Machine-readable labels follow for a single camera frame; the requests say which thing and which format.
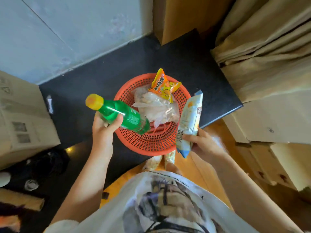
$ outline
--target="orange snack bag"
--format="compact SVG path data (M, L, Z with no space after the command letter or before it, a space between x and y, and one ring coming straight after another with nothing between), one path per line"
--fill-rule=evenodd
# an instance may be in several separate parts
M176 92L180 87L181 82L170 82L167 80L166 75L164 74L163 69L159 69L154 81L151 84L149 91L161 96L162 98L173 102L171 94Z

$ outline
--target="foot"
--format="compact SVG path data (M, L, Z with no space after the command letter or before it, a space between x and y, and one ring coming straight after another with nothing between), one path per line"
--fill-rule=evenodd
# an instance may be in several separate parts
M147 160L146 164L142 168L143 171L154 171L162 160L162 155L153 156L151 159Z
M168 162L174 164L175 163L175 153L176 153L176 150L164 155L164 165L165 165L165 170L166 170L166 165Z

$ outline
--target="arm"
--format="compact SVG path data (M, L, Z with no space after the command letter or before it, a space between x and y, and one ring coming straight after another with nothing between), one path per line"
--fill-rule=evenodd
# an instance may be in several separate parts
M90 157L51 224L65 219L81 222L98 210L107 167L113 151L113 133L119 128L122 121L122 115L118 115L114 123L106 128L99 113L96 112L92 128L93 146Z
M193 142L192 151L215 168L236 214L248 224L260 233L302 233L208 133L199 129L198 136L183 139Z

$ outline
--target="light blue wall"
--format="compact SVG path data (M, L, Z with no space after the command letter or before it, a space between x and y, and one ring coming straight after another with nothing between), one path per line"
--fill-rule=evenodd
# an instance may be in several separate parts
M0 70L39 84L150 33L152 0L1 0L0 29Z

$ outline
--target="person's right hand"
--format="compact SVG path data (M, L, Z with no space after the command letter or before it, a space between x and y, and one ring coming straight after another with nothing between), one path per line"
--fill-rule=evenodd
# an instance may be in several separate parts
M197 136L184 134L183 139L193 142L192 151L204 158L204 160L210 160L215 156L228 155L221 147L221 144L217 144L207 132L200 128L198 129Z

